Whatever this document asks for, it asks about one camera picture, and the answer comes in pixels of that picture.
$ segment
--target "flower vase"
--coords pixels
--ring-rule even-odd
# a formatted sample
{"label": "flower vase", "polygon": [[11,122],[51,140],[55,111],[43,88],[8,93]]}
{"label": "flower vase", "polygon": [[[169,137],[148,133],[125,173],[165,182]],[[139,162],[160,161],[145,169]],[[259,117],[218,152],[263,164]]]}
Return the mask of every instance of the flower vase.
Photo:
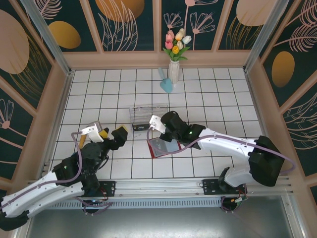
{"label": "flower vase", "polygon": [[168,70],[169,70],[169,78],[172,84],[175,86],[176,83],[178,82],[179,61],[170,60]]}

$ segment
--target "tulip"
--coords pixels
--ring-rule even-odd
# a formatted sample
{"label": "tulip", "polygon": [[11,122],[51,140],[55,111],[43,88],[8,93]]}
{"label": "tulip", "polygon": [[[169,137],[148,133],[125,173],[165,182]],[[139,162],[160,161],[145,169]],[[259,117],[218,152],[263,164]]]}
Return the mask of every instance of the tulip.
{"label": "tulip", "polygon": [[174,54],[178,54],[178,52],[179,52],[178,46],[174,46],[172,51],[173,51]]}
{"label": "tulip", "polygon": [[177,41],[181,41],[182,39],[183,39],[183,33],[181,33],[181,32],[178,32],[177,34],[176,34],[176,36],[175,36],[175,39],[177,40]]}
{"label": "tulip", "polygon": [[183,34],[183,37],[185,36],[185,30],[184,28],[180,28],[178,32],[181,32]]}
{"label": "tulip", "polygon": [[192,40],[192,37],[191,37],[191,36],[185,36],[185,37],[183,38],[183,43],[186,45],[186,44],[188,44],[191,40]]}
{"label": "tulip", "polygon": [[169,35],[171,35],[172,38],[173,38],[173,40],[174,40],[174,38],[175,38],[174,32],[173,32],[172,30],[169,30],[167,33],[168,33]]}
{"label": "tulip", "polygon": [[166,34],[165,41],[173,41],[173,37],[171,34]]}
{"label": "tulip", "polygon": [[171,41],[166,41],[165,42],[165,47],[170,50],[170,49],[173,48],[173,43]]}
{"label": "tulip", "polygon": [[176,45],[178,46],[179,50],[183,48],[183,43],[181,41],[178,41]]}

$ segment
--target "white tiled floor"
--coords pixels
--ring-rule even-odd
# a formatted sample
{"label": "white tiled floor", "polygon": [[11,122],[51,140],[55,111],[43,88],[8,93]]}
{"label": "white tiled floor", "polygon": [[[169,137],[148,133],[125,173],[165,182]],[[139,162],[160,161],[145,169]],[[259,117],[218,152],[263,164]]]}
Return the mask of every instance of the white tiled floor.
{"label": "white tiled floor", "polygon": [[95,120],[110,131],[121,124],[129,130],[124,147],[110,153],[109,162],[98,171],[100,179],[213,177],[241,164],[225,153],[197,149],[151,159],[146,133],[132,131],[129,107],[164,103],[184,121],[220,133],[244,138],[262,134],[241,68],[185,68],[180,79],[167,94],[159,86],[157,69],[76,71],[51,168],[74,152],[70,134]]}

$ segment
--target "light blue object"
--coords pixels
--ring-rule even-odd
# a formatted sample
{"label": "light blue object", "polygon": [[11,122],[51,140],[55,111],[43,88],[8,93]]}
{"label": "light blue object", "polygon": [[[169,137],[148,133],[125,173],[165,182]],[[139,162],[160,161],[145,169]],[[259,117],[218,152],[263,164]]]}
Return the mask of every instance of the light blue object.
{"label": "light blue object", "polygon": [[158,72],[160,74],[160,77],[162,78],[162,82],[159,84],[160,87],[166,92],[171,93],[173,91],[173,84],[170,78],[164,78],[163,70],[162,68],[158,68]]}

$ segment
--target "pink tulip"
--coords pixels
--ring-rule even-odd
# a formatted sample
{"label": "pink tulip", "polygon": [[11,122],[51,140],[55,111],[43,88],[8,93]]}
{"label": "pink tulip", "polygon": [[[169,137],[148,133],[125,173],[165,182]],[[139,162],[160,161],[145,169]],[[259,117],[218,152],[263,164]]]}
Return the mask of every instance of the pink tulip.
{"label": "pink tulip", "polygon": [[170,49],[173,48],[173,43],[171,41],[166,41],[165,42],[165,47],[170,50]]}
{"label": "pink tulip", "polygon": [[173,32],[172,30],[169,30],[169,31],[167,32],[167,34],[171,35],[172,38],[173,38],[173,40],[174,40],[175,35],[174,35],[174,32]]}
{"label": "pink tulip", "polygon": [[173,41],[173,37],[171,34],[166,34],[165,41]]}

